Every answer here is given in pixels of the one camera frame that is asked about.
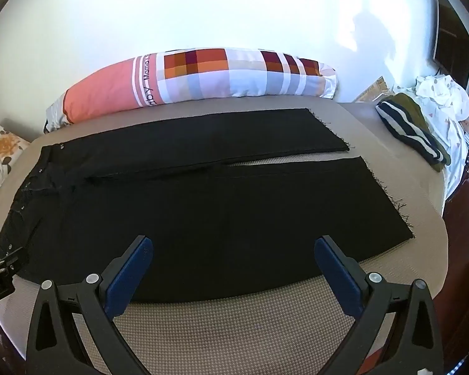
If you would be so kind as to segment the wall television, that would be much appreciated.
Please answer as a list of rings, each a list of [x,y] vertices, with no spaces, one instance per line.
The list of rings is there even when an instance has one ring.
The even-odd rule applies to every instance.
[[[448,0],[437,0],[433,60],[464,89],[469,82],[469,32]]]

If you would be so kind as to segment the black pants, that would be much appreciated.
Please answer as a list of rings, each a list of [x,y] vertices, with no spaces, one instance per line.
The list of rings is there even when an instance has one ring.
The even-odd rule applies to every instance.
[[[330,236],[363,261],[412,231],[360,157],[306,109],[138,124],[44,147],[0,232],[26,249],[21,276],[69,284],[139,235],[154,246],[137,303],[221,299],[319,275]]]

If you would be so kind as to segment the striped olive folded garment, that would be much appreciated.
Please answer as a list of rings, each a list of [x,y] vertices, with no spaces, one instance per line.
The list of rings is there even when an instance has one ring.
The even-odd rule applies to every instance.
[[[451,164],[451,157],[431,134],[420,106],[404,93],[379,101],[375,110],[387,130],[415,150],[436,171]]]

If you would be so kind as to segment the white patterned blanket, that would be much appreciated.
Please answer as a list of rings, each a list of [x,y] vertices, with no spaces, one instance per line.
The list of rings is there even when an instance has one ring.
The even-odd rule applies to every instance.
[[[457,189],[468,156],[463,121],[469,118],[469,96],[450,75],[419,76],[410,88],[396,86],[396,93],[412,98],[421,109],[430,133],[451,158],[445,166],[445,199]]]

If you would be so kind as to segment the long patchwork bolster pillow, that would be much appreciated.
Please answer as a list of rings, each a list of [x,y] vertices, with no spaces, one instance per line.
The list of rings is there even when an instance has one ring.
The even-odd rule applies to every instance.
[[[336,71],[283,52],[224,47],[148,53],[68,88],[46,110],[44,131],[137,108],[212,98],[333,98]]]

